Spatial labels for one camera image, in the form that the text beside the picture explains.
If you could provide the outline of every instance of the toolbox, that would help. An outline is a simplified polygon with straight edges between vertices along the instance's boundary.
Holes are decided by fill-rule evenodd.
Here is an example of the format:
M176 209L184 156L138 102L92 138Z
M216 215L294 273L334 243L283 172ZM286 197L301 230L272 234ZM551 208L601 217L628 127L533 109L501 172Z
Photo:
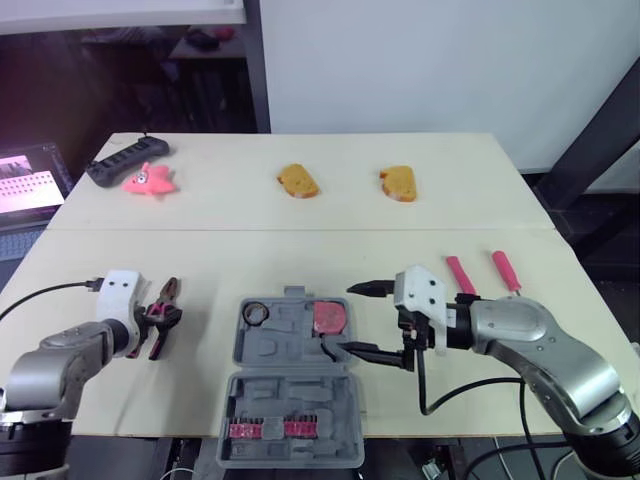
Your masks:
M364 441L349 354L349 305L286 287L240 305L218 441L224 468L356 468Z

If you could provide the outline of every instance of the monitor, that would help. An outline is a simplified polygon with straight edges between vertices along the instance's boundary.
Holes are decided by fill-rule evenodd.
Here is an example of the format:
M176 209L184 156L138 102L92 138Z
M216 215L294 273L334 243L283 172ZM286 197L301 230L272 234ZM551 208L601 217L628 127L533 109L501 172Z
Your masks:
M0 229L46 224L70 189L55 144L0 151Z

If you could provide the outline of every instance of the red-handled pliers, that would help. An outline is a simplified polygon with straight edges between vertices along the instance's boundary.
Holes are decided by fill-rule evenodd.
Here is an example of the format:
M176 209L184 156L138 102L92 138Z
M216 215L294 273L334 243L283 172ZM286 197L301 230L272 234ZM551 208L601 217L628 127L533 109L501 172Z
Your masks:
M149 327L158 329L158 338L151 348L149 360L157 360L162 351L162 347L167 341L169 330L175 327L182 318L182 310L175 306L175 298L178 295L178 279L171 277L164 284L158 299L147 307L146 312L141 315L140 343L138 347L127 355L127 358L137 358L140 347L149 335Z

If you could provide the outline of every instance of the plush toy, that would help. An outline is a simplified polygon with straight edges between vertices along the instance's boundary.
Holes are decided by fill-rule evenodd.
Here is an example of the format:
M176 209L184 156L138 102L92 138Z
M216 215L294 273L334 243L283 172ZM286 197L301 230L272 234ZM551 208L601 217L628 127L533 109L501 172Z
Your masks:
M169 167L152 167L149 162L145 162L138 173L124 182L122 188L130 193L162 195L175 191L176 186L169 180Z

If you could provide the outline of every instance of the toast slice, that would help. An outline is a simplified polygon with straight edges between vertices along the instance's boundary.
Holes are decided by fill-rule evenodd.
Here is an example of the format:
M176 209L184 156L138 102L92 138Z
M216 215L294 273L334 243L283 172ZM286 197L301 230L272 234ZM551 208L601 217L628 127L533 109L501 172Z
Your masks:
M299 163L285 167L278 175L278 181L287 193L295 198L311 198L320 192L309 172Z
M384 193L399 202L413 202L418 196L416 193L416 179L413 170L406 165L389 167L380 172L382 178L382 190Z

